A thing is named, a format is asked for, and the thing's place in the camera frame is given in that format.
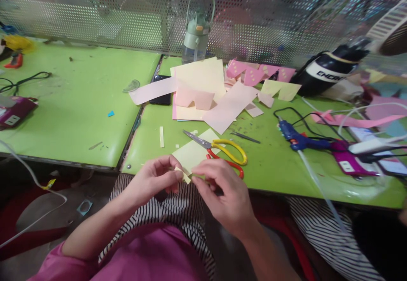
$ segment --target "hand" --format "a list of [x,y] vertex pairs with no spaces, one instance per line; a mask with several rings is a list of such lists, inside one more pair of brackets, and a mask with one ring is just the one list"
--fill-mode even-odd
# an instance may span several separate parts
[[[240,241],[250,236],[258,221],[251,207],[247,186],[232,167],[223,159],[208,159],[194,167],[192,172],[205,175],[210,183],[209,186],[201,178],[192,177],[213,217]],[[222,188],[223,196],[215,195],[215,185]]]
[[131,205],[140,207],[164,189],[167,193],[178,193],[178,183],[182,181],[183,173],[173,171],[176,166],[182,169],[172,155],[147,161],[121,193],[122,197]]

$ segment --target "green table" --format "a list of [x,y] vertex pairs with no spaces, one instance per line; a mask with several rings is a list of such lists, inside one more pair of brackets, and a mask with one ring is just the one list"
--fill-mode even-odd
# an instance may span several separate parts
[[[34,52],[24,55],[21,68],[2,68],[6,73],[0,77],[17,82],[40,71],[53,75],[20,86],[19,95],[38,98],[39,106],[17,128],[0,131],[0,139],[28,158],[117,167],[140,110],[122,90],[133,79],[148,84],[160,57],[124,49],[37,43]],[[114,116],[108,117],[111,111]],[[0,152],[7,152],[2,145]]]
[[[169,75],[170,68],[180,64],[180,58],[164,59],[160,74]],[[320,110],[348,109],[345,104],[331,100],[312,99],[310,101]],[[243,167],[244,181],[247,186],[262,191],[322,198],[299,155],[291,150],[289,143],[281,136],[276,127],[277,119],[273,116],[274,110],[284,107],[294,107],[303,115],[312,112],[312,109],[298,96],[292,102],[276,99],[271,109],[259,103],[256,105],[264,111],[263,115],[252,118],[244,111],[222,135],[223,138],[232,138],[237,141],[247,153],[248,164]],[[280,115],[291,123],[298,120],[298,117],[290,110],[284,111]],[[312,123],[312,119],[307,119],[307,122],[316,132],[335,136],[326,125]],[[163,126],[164,129],[164,148],[160,148],[160,126]],[[172,106],[148,104],[143,111],[141,124],[135,133],[122,171],[135,174],[147,160],[170,154],[176,150],[176,144],[183,146],[191,141],[182,132],[183,129],[187,131],[196,129],[198,134],[201,134],[208,128],[209,126],[201,121],[177,122],[172,120]],[[296,126],[296,129],[299,132],[306,131],[302,125]],[[258,139],[261,144],[231,135],[232,131]],[[369,179],[356,181],[343,174],[329,153],[313,149],[306,149],[304,153],[318,174],[323,189],[330,199],[358,205],[401,208],[406,191],[396,178],[386,177],[383,185]]]

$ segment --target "yellow scissors handle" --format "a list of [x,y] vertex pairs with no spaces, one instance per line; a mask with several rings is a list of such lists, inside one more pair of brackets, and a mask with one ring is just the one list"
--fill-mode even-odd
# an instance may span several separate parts
[[[231,154],[230,151],[228,151],[226,148],[224,148],[223,146],[220,146],[218,144],[229,144],[232,145],[233,147],[235,147],[239,153],[241,153],[243,160],[239,160],[237,159],[234,155]],[[230,141],[230,140],[226,140],[226,139],[221,139],[221,140],[213,140],[212,143],[212,147],[220,149],[221,151],[223,151],[226,155],[228,155],[229,158],[231,158],[233,160],[233,162],[239,164],[239,165],[246,165],[247,164],[247,156],[245,151],[243,150],[243,148],[241,148],[239,145],[237,145],[235,142]]]

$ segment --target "striped clothing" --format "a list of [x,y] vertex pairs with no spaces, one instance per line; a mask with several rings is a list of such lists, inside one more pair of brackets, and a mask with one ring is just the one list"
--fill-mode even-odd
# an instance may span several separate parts
[[[120,174],[113,187],[109,201],[118,196],[132,179],[132,175]],[[146,205],[140,207],[120,228],[118,233],[99,255],[99,261],[131,229],[145,224],[164,222],[177,227],[184,234],[200,256],[209,279],[213,280],[215,261],[206,245],[203,202],[195,185],[187,185],[186,183],[180,184],[178,194],[171,192],[162,203],[159,203],[153,197]]]
[[318,253],[349,281],[384,281],[362,253],[352,234],[352,222],[338,212],[346,228],[341,232],[328,206],[319,201],[287,197],[301,232]]

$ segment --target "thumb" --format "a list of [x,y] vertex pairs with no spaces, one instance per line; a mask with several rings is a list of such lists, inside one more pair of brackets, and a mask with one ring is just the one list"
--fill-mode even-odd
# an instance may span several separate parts
[[173,185],[182,180],[184,174],[182,171],[168,171],[164,175],[158,176],[155,178],[157,185],[163,189]]
[[200,177],[192,176],[192,182],[195,184],[199,194],[201,194],[202,199],[208,206],[209,210],[213,212],[213,210],[219,204],[219,199],[217,198],[215,193],[211,190],[209,185],[207,185]]

